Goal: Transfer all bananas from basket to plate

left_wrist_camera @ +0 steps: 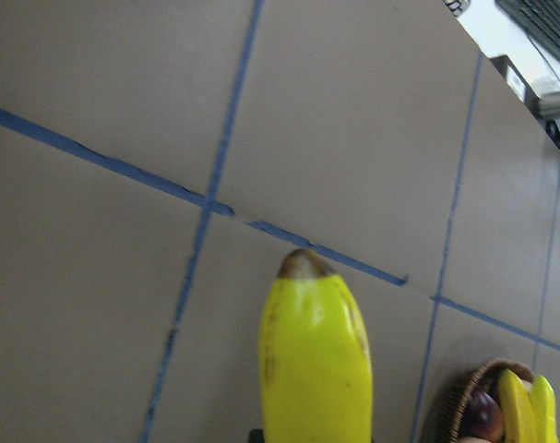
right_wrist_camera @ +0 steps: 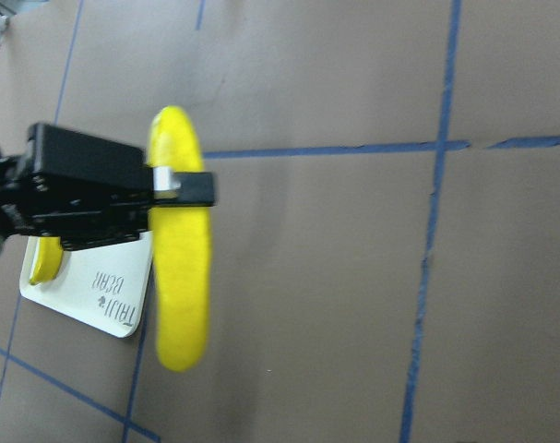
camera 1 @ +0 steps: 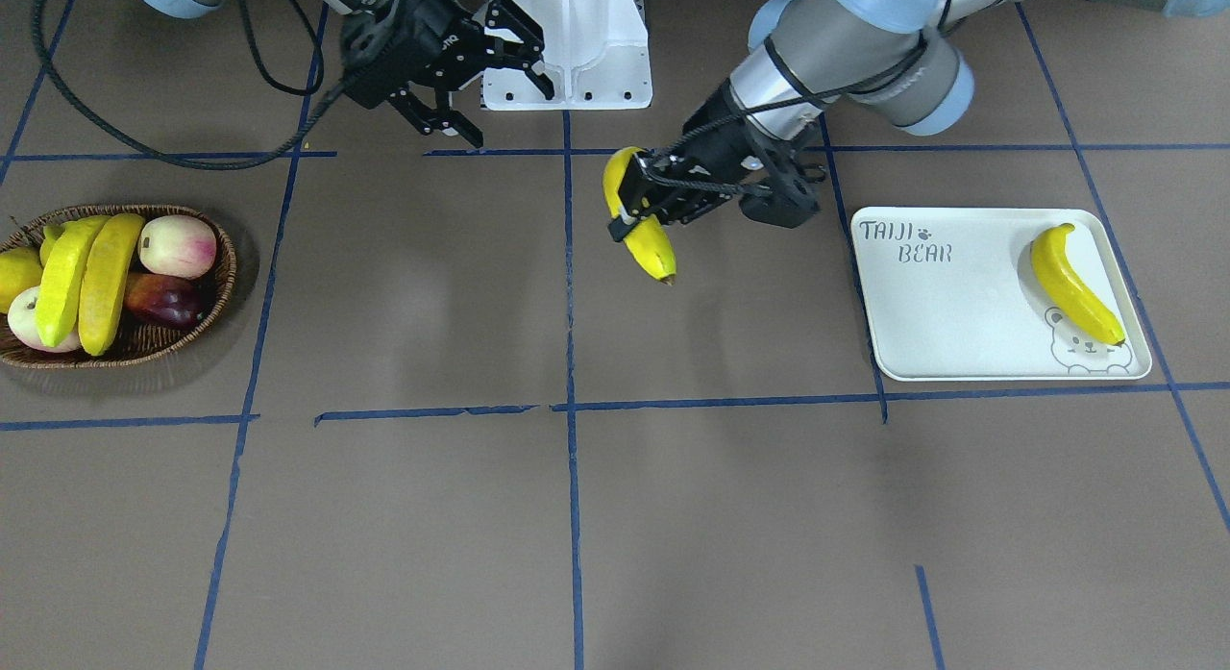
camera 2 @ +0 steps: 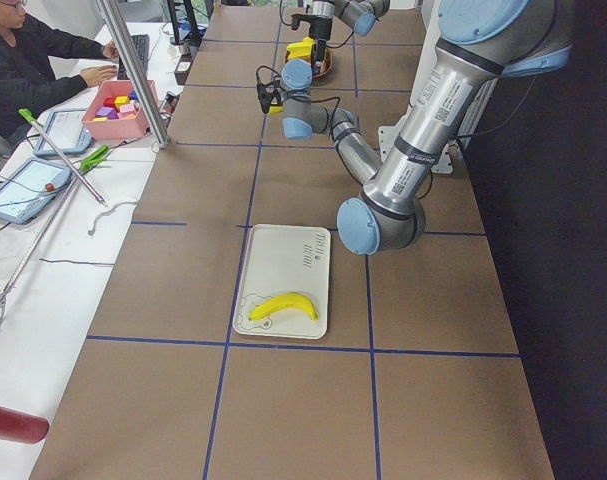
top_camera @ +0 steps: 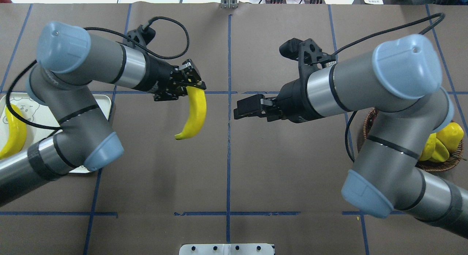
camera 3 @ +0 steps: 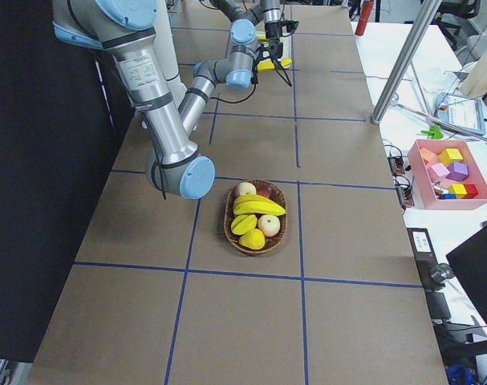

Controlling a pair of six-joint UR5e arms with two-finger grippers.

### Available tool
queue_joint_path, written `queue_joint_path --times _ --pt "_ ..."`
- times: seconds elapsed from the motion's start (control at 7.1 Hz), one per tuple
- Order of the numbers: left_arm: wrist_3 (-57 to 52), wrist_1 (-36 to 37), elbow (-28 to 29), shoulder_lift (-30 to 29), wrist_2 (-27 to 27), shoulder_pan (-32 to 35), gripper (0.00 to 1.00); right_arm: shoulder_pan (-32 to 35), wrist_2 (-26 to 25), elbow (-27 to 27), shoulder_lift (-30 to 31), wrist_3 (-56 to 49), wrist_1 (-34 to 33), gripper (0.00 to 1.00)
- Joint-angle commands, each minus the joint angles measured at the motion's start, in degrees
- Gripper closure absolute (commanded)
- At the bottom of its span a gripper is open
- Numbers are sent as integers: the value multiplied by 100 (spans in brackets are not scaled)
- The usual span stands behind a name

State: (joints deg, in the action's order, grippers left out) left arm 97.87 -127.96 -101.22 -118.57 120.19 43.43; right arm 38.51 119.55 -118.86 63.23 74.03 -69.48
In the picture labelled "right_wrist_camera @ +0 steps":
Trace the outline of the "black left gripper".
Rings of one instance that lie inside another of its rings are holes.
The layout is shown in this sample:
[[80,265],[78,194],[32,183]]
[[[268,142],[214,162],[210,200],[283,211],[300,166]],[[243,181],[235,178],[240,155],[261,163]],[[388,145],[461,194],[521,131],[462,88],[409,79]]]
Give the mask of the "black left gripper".
[[[153,173],[155,206],[214,206],[215,176]],[[0,254],[12,235],[55,237],[67,251],[117,245],[148,230],[152,178],[138,147],[45,123],[24,153],[0,151]]]

